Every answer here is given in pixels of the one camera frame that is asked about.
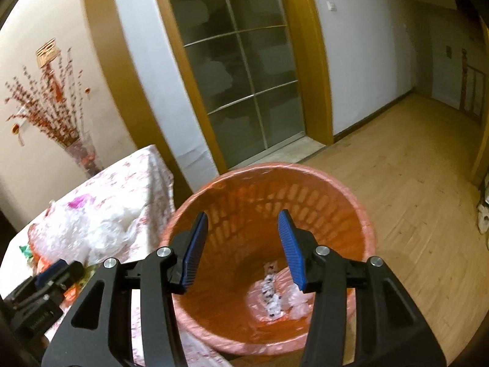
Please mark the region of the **white slippers on floor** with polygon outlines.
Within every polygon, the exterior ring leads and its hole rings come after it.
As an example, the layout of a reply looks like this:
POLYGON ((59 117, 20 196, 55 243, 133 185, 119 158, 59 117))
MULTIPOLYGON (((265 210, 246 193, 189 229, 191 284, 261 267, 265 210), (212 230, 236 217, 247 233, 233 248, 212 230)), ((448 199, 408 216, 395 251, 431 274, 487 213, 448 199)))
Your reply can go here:
POLYGON ((487 172, 479 186, 480 199, 477 204, 477 227, 481 235, 486 237, 487 248, 489 249, 489 173, 487 172))

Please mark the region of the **glass panel door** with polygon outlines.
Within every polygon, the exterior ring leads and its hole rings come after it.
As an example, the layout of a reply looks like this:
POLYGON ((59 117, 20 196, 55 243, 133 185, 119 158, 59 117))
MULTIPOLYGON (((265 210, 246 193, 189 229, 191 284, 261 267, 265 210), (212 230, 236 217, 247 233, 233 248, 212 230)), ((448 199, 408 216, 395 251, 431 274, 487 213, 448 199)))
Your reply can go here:
POLYGON ((303 105, 280 0, 170 0, 227 167, 303 136, 303 105))

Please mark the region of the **glass vase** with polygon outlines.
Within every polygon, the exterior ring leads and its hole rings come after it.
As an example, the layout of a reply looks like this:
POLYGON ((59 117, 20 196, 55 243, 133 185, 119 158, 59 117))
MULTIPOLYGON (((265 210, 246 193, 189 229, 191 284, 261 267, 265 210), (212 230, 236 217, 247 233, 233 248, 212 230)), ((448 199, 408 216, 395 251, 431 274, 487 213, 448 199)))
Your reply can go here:
POLYGON ((89 133, 83 133, 65 149, 65 152, 83 170, 87 178, 96 176, 104 169, 89 133))

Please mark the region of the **white light switch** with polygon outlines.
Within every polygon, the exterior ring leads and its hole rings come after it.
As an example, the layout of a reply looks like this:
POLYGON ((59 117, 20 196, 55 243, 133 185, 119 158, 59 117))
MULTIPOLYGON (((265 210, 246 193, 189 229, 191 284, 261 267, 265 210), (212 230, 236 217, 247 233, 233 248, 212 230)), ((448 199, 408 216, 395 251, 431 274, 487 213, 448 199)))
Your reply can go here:
POLYGON ((327 7, 329 11, 334 12, 336 10, 336 5, 334 2, 327 2, 327 7))

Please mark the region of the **translucent white plastic bag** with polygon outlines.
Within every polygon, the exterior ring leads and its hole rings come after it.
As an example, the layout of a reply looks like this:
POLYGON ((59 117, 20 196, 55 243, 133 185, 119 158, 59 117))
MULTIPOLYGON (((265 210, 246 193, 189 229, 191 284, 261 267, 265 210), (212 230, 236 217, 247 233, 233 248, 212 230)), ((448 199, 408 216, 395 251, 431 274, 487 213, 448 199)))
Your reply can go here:
POLYGON ((50 262, 64 259, 87 266, 122 254, 135 239, 142 207, 120 200, 71 209, 68 202, 52 201, 28 229, 29 246, 36 257, 50 262))

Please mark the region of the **red hanging tassel ornament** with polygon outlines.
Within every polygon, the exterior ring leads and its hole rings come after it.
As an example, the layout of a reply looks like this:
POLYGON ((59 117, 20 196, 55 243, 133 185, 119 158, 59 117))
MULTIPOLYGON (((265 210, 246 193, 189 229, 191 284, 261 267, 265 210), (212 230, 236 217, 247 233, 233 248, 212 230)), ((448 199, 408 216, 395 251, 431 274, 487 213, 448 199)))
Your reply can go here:
POLYGON ((51 63, 61 56, 61 50, 56 46, 56 39, 51 38, 36 51, 36 62, 42 75, 46 78, 48 88, 53 93, 55 101, 61 103, 65 101, 64 93, 59 81, 56 79, 55 71, 51 63))

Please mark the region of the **orange plastic trash basket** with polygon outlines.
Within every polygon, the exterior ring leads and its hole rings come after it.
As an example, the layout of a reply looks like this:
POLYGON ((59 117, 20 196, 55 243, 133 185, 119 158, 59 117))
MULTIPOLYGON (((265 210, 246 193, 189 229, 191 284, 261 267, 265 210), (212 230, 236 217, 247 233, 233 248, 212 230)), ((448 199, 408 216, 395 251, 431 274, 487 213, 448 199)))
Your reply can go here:
POLYGON ((344 258, 366 260, 375 252, 375 232, 365 210, 336 178, 299 164, 264 163, 219 176, 190 197, 171 217, 162 242, 192 227, 199 213, 209 221, 197 276, 173 299, 179 326, 227 354, 284 354, 305 346, 307 318, 261 321, 249 291, 265 267, 278 269, 277 287, 291 283, 278 234, 278 214, 344 258))

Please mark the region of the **floral pink white tablecloth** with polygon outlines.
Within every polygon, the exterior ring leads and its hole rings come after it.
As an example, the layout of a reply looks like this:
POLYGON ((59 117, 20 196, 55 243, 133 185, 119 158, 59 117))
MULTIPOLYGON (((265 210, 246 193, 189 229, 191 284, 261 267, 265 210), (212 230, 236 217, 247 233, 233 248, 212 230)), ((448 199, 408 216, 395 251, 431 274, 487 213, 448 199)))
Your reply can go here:
POLYGON ((133 311, 149 366, 224 366, 179 332, 172 297, 191 285, 207 218, 163 246, 173 177, 148 146, 52 202, 1 266, 4 366, 133 366, 133 311))

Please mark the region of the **red dried branch bouquet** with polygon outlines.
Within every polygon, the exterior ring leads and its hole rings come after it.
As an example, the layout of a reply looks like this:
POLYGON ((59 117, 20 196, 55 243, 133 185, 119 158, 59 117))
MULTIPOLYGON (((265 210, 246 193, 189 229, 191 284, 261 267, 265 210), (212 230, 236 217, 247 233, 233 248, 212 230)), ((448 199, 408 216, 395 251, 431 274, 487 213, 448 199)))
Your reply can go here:
POLYGON ((42 71, 40 77, 35 78, 23 67, 22 75, 27 84, 22 84, 22 80, 16 76, 5 83, 8 95, 4 102, 17 105, 17 111, 6 120, 18 128, 22 123, 29 123, 59 146, 67 148, 86 133, 85 102, 90 100, 91 88, 83 83, 84 71, 75 69, 71 50, 61 53, 55 61, 57 67, 51 66, 62 87, 65 101, 55 101, 42 71))

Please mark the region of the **magenta plastic bag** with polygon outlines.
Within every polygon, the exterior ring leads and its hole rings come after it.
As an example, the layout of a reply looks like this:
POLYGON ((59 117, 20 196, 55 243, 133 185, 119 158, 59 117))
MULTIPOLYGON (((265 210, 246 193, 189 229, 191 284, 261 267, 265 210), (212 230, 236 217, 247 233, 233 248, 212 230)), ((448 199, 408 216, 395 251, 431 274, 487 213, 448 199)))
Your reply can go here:
POLYGON ((68 207, 71 209, 84 209, 91 206, 95 201, 92 195, 77 195, 72 201, 68 202, 68 207))

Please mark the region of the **green plastic bag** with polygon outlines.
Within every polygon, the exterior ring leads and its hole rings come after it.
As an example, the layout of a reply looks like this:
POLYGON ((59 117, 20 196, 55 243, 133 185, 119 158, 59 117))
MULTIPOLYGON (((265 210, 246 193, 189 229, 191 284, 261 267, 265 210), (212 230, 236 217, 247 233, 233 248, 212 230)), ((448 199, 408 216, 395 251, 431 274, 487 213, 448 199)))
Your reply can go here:
POLYGON ((23 245, 23 246, 20 246, 19 249, 22 252, 22 255, 27 260, 27 263, 33 264, 33 261, 35 259, 34 259, 34 256, 33 256, 33 252, 30 249, 30 246, 29 245, 23 245))

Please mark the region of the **clear bubble plastic bag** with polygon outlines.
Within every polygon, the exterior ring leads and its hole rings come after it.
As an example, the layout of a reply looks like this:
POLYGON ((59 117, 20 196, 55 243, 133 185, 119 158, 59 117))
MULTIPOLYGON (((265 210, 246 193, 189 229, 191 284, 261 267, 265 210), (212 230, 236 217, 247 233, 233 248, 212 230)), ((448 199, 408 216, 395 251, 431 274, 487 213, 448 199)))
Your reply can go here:
POLYGON ((288 268, 278 270, 275 281, 276 292, 281 296, 283 310, 283 316, 277 320, 270 320, 264 310, 260 288, 262 281, 263 279, 258 280, 251 285, 245 297, 249 312, 255 320, 264 324, 271 324, 275 321, 297 321, 303 318, 310 321, 314 295, 312 293, 303 293, 299 289, 298 285, 293 282, 288 268))

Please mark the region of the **wooden stair railing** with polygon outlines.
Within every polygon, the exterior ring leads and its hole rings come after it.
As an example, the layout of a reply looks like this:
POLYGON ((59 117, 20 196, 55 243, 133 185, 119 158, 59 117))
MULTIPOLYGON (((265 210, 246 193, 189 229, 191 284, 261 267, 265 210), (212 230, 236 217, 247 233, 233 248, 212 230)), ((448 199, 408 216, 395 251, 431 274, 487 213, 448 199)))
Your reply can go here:
POLYGON ((482 121, 485 92, 486 74, 468 64, 468 52, 462 48, 462 84, 459 109, 479 123, 482 121))

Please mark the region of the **white paw-print plastic bag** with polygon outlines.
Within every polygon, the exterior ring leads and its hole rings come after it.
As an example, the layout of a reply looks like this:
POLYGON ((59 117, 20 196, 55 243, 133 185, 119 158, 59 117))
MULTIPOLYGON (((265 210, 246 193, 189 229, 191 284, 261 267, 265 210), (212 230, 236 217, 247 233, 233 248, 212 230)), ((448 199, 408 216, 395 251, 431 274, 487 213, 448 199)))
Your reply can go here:
POLYGON ((260 284, 262 303, 269 319, 274 321, 283 316, 281 296, 277 294, 275 287, 278 263, 266 263, 263 269, 264 278, 260 284))

